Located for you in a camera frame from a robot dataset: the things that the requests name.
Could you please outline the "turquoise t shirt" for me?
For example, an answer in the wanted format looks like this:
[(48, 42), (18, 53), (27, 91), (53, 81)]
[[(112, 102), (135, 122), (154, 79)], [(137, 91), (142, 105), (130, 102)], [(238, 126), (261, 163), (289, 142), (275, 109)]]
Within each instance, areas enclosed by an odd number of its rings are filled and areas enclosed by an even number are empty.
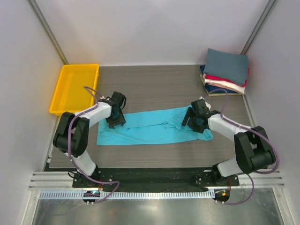
[(193, 140), (211, 141), (209, 130), (194, 132), (181, 123), (188, 106), (166, 110), (127, 113), (125, 124), (109, 128), (105, 119), (98, 125), (98, 146), (160, 145)]

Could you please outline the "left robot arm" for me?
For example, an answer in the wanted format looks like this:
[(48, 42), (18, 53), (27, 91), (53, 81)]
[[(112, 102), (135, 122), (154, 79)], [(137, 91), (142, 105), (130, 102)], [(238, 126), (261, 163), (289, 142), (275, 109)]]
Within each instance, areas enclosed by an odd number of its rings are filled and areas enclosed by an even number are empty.
[(123, 126), (126, 120), (122, 109), (126, 101), (123, 94), (115, 91), (111, 97), (101, 98), (83, 111), (64, 112), (60, 118), (53, 145), (69, 157), (88, 187), (95, 187), (99, 183), (98, 166), (87, 151), (89, 130), (102, 120), (109, 128)]

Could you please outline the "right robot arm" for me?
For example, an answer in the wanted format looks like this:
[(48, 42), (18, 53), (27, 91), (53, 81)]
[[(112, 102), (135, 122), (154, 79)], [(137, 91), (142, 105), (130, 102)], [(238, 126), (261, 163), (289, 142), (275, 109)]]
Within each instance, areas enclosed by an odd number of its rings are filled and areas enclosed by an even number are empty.
[(211, 168), (211, 180), (218, 186), (232, 175), (250, 174), (277, 162), (264, 128), (244, 126), (217, 110), (211, 111), (204, 99), (191, 102), (182, 125), (201, 134), (216, 131), (234, 143), (235, 157)]

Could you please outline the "yellow plastic tray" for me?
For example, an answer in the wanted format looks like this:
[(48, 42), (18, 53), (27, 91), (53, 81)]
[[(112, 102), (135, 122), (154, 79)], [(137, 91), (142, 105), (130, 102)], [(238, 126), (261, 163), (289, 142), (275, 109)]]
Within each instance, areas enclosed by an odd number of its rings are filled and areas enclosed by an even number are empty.
[(49, 113), (61, 116), (64, 112), (76, 113), (93, 106), (94, 98), (84, 87), (95, 89), (98, 78), (98, 64), (64, 65), (60, 71)]

